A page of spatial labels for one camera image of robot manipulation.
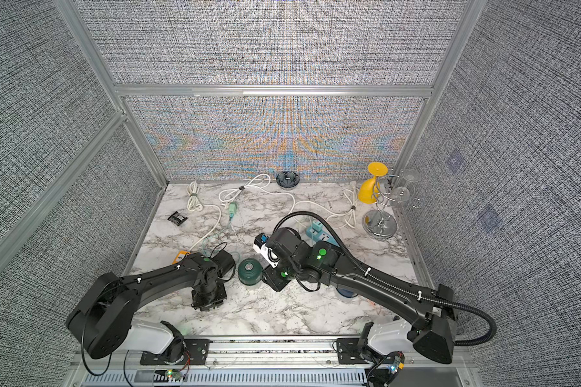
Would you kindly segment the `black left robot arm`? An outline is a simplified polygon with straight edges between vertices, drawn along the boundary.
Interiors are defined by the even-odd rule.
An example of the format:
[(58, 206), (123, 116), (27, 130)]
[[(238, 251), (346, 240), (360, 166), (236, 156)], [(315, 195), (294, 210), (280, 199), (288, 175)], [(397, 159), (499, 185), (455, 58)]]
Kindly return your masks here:
[(149, 352), (175, 363), (185, 351), (180, 331), (169, 322), (135, 319), (135, 313), (186, 288), (191, 289), (194, 309), (214, 309), (227, 298), (224, 275), (235, 268), (233, 256), (221, 250), (213, 257), (192, 253), (175, 264), (142, 274), (103, 274), (70, 313), (66, 327), (95, 360), (119, 350)]

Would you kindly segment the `dark green meat grinder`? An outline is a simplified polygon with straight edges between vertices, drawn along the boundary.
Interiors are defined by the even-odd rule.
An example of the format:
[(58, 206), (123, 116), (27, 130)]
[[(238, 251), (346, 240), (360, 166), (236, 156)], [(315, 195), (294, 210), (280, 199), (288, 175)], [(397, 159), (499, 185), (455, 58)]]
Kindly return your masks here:
[(246, 258), (241, 261), (237, 268), (239, 281), (249, 287), (257, 286), (261, 283), (263, 267), (259, 260)]

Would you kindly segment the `teal power strip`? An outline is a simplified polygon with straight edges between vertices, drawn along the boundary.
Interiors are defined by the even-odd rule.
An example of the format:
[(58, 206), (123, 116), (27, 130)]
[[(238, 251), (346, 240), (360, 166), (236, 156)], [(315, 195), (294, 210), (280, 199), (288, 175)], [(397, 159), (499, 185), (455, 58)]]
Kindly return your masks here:
[(331, 242), (334, 239), (328, 233), (328, 230), (319, 221), (312, 221), (311, 225), (306, 229), (307, 237), (313, 242)]

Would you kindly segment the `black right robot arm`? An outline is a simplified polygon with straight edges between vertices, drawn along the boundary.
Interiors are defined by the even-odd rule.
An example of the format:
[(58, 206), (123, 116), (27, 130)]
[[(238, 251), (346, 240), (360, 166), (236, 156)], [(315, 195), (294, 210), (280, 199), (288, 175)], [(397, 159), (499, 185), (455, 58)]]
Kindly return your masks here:
[[(421, 356), (440, 364), (450, 364), (456, 347), (481, 345), (497, 334), (495, 320), (474, 306), (455, 302), (451, 288), (439, 285), (433, 290), (374, 269), (351, 253), (325, 219), (309, 211), (304, 214), (320, 222), (334, 242), (319, 241), (309, 245), (297, 230), (283, 225), (299, 213), (286, 215), (271, 235), (261, 233), (254, 239), (254, 250), (268, 263), (262, 280), (276, 292), (282, 291), (292, 281), (301, 287), (307, 283), (318, 287), (333, 286), (367, 298), (405, 321), (406, 333), (394, 323), (366, 324), (360, 341), (363, 355), (369, 358), (386, 356), (404, 350), (405, 344), (410, 343)], [(457, 339), (459, 311), (485, 320), (487, 332), (474, 339)]]

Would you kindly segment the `navy blue meat grinder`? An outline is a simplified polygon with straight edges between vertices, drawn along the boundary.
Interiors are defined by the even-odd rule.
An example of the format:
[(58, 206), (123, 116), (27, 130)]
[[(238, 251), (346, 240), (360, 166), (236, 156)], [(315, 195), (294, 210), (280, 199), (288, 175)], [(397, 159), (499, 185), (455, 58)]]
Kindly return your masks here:
[(344, 301), (350, 301), (358, 296), (356, 293), (349, 291), (349, 290), (336, 289), (336, 292), (337, 292), (338, 298), (340, 298), (340, 300), (344, 300)]

